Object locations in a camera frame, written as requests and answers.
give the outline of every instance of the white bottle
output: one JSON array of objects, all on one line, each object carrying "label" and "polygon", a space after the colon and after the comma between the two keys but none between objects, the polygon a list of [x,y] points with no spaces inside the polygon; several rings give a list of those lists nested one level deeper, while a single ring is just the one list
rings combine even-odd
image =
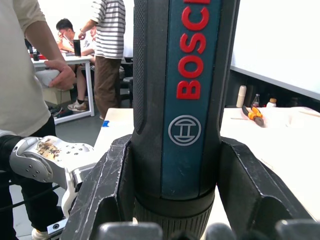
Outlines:
[{"label": "white bottle", "polygon": [[277,99],[270,98],[269,102],[266,104],[267,108],[275,108],[277,106]]},{"label": "white bottle", "polygon": [[239,93],[238,93],[238,99],[236,101],[237,108],[242,108],[242,106],[244,105],[246,92],[247,92],[247,87],[245,85],[240,86]]}]

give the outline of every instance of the table leg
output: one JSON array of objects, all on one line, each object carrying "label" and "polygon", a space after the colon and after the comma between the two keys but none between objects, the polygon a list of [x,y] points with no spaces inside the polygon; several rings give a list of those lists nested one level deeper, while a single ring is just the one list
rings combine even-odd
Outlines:
[{"label": "table leg", "polygon": [[86,78],[86,87],[88,92],[89,109],[91,112],[91,116],[93,117],[95,115],[95,107],[94,107],[94,96],[92,94],[92,80],[91,80],[89,61],[85,63],[85,78]]}]

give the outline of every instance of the brown pants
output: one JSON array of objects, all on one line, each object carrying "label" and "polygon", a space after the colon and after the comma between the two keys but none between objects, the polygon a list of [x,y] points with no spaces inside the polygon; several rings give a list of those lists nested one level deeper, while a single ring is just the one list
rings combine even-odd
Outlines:
[{"label": "brown pants", "polygon": [[121,59],[95,57],[94,99],[103,118],[109,108],[118,108],[120,104],[120,65]]}]

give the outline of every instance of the black cup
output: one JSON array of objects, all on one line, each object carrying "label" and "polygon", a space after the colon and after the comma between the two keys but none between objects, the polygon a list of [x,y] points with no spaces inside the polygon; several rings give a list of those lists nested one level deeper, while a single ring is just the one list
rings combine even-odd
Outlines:
[{"label": "black cup", "polygon": [[81,46],[79,39],[73,40],[73,49],[74,55],[76,55],[77,57],[81,57]]}]

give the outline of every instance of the bosch logo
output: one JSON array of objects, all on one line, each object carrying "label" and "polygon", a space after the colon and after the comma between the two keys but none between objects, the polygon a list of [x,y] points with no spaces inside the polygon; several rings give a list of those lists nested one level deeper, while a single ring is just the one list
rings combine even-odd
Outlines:
[{"label": "bosch logo", "polygon": [[[183,2],[190,5],[186,6],[182,12],[182,24],[186,29],[195,33],[192,36],[184,33],[180,38],[180,49],[188,55],[180,59],[178,71],[180,75],[190,81],[183,80],[178,83],[176,98],[180,100],[199,100],[201,96],[201,83],[196,78],[203,73],[204,62],[201,57],[192,54],[192,52],[196,49],[197,45],[196,51],[198,54],[202,54],[206,49],[206,36],[201,31],[208,25],[210,14],[207,7],[204,6],[200,12],[202,18],[199,22],[192,22],[189,17],[193,13],[192,4],[209,5],[210,0],[183,0]],[[196,69],[194,71],[186,70],[188,63],[195,64]]]},{"label": "bosch logo", "polygon": [[183,147],[190,146],[200,137],[201,124],[194,116],[178,116],[170,123],[168,133],[175,144]]}]

